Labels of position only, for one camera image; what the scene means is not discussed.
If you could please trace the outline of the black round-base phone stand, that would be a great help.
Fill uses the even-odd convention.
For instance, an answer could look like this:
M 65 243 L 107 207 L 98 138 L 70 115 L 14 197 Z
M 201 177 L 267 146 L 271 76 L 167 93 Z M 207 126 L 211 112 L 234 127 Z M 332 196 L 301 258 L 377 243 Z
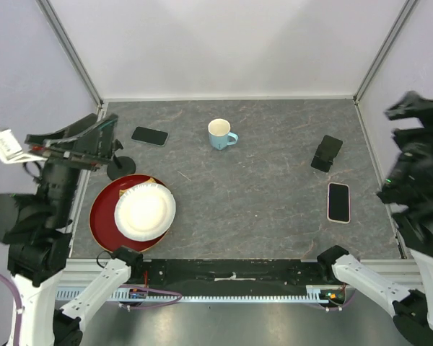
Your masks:
M 123 150 L 122 143 L 115 139 L 113 142 L 112 161 L 107 166 L 107 176 L 111 181 L 136 173 L 136 164 L 129 156 L 117 156 L 116 151 Z

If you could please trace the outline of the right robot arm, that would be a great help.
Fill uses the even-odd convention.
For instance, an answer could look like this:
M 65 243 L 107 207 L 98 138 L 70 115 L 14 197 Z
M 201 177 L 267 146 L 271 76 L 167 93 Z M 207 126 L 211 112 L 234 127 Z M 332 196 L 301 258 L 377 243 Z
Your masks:
M 419 128 L 395 129 L 400 154 L 377 196 L 382 203 L 402 205 L 392 218 L 416 262 L 423 290 L 406 288 L 334 246 L 318 256 L 316 275 L 352 286 L 385 310 L 412 345 L 433 345 L 433 99 L 415 91 L 385 111 L 389 120 L 416 118 Z

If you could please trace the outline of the black phone clear case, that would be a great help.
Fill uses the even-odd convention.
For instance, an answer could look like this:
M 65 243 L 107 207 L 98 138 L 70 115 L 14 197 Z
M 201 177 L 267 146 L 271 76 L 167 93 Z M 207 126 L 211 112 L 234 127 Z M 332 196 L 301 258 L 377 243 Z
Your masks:
M 138 126 L 133 131 L 131 140 L 151 144 L 153 146 L 164 146 L 168 137 L 169 133 L 165 131 Z

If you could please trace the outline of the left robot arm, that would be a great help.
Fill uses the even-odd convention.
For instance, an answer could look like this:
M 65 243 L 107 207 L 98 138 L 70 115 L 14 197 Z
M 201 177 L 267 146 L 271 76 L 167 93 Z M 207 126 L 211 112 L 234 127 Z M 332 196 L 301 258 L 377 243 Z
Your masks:
M 17 141 L 0 130 L 0 161 L 36 164 L 33 194 L 0 194 L 0 243 L 8 246 L 6 281 L 14 297 L 10 345 L 79 345 L 100 307 L 125 282 L 144 275 L 143 256 L 128 247 L 112 252 L 102 272 L 71 302 L 57 309 L 56 291 L 69 258 L 67 231 L 82 171 L 111 162 L 118 142 L 117 115 L 88 115 L 54 133 Z

